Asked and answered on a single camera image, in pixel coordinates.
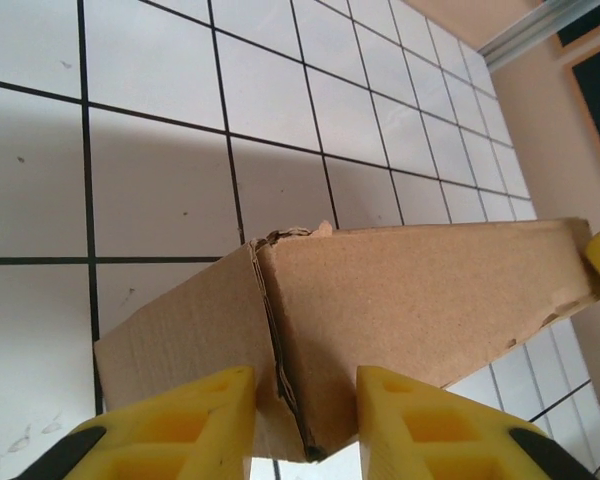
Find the white tiled floor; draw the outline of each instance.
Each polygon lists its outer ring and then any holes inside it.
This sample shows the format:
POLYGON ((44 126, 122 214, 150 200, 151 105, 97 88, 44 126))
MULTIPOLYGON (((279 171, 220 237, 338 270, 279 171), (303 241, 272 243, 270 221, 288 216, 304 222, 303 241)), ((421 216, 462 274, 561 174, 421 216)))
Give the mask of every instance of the white tiled floor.
MULTIPOLYGON (((100 408, 98 331, 245 239, 535 218, 484 60, 400 0, 83 4, 0 0, 0 480, 100 408)), ((449 390, 600 464, 570 320, 449 390)))

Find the tiled wall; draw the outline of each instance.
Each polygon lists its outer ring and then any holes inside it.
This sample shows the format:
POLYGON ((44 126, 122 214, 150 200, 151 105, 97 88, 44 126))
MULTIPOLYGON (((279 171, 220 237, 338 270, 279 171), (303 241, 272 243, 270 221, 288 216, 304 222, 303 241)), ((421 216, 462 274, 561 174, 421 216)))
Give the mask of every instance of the tiled wall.
MULTIPOLYGON (((102 408, 93 339, 245 239, 534 217, 484 61, 398 0, 0 0, 0 479, 102 408)), ((450 390, 600 464, 569 320, 450 390)))

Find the cardboard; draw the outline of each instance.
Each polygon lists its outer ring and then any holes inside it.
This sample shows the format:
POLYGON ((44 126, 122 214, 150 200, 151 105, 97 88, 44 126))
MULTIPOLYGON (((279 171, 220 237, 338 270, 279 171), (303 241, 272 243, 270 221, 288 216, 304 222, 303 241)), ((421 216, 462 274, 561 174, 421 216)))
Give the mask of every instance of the cardboard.
POLYGON ((324 458, 356 435, 358 365, 446 386, 600 299, 590 238, 577 219, 274 232, 96 343, 107 406, 248 364, 254 454, 324 458))

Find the cardboard box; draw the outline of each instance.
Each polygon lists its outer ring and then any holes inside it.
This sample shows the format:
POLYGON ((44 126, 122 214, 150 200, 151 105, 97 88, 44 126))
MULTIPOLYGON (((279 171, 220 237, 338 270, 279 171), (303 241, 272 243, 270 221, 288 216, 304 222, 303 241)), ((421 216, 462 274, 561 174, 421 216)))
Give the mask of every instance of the cardboard box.
POLYGON ((600 299, 590 238, 577 219, 275 232, 96 343, 107 406, 248 364, 255 455, 323 458, 356 435, 358 365, 446 386, 600 299))

